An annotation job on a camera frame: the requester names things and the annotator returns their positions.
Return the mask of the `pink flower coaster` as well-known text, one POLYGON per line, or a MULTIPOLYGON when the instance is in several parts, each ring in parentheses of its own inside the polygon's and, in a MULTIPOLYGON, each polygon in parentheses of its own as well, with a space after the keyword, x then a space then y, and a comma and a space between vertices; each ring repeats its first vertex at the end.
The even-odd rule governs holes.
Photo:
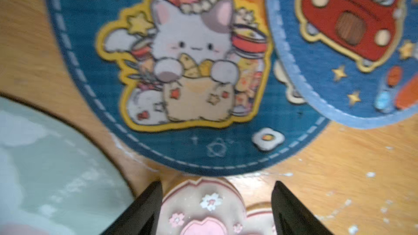
POLYGON ((271 203, 246 206, 225 178, 191 177, 165 193, 158 235, 276 235, 271 203))

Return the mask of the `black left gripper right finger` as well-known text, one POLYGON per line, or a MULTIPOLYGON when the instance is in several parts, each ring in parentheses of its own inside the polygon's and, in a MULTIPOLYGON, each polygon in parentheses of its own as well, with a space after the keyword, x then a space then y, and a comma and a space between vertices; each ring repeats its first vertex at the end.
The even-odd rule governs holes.
POLYGON ((275 183, 271 204, 277 234, 332 235, 281 181, 275 183))

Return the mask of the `blue cartoon animals coaster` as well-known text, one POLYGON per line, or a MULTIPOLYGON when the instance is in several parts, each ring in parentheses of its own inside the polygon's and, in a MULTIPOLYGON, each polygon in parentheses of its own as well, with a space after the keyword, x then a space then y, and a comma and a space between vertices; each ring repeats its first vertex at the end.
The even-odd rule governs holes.
POLYGON ((274 49, 265 0, 45 0, 68 72, 138 153, 204 176, 299 152, 329 121, 274 49))

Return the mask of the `blue red car coaster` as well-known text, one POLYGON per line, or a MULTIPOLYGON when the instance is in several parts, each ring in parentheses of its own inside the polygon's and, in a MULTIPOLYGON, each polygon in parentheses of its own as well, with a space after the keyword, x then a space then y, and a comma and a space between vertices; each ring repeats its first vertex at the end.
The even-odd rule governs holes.
POLYGON ((358 129, 418 113, 418 0, 266 0, 280 61, 329 120, 358 129))

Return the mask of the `green bunny round coaster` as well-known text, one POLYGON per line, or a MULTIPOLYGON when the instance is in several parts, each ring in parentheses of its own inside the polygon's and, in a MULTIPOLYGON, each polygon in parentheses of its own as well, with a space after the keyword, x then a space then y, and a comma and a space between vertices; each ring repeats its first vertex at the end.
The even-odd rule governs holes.
POLYGON ((1 234, 99 235, 134 196, 84 135, 1 98, 1 234))

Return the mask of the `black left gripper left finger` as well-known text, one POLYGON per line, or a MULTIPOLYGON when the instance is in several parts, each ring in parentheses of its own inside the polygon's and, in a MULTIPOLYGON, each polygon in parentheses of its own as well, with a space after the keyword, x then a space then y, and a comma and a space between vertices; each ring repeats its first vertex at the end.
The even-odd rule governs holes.
POLYGON ((162 200, 162 184, 154 181, 102 235, 155 235, 162 200))

